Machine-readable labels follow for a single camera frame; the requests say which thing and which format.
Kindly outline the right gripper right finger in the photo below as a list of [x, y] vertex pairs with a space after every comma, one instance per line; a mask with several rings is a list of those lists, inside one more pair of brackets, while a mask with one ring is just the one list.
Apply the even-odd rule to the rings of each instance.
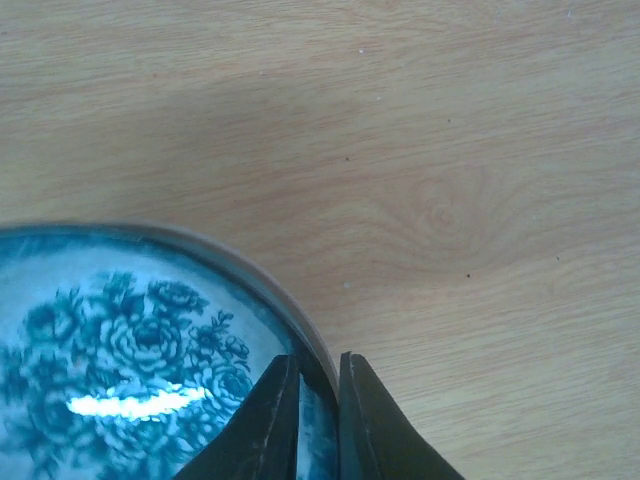
[[342, 479], [463, 480], [412, 426], [364, 356], [340, 358]]

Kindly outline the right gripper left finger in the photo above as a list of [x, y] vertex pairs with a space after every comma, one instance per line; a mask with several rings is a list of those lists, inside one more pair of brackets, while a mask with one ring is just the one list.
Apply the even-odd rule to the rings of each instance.
[[294, 479], [300, 373], [276, 356], [220, 434], [175, 475], [178, 480]]

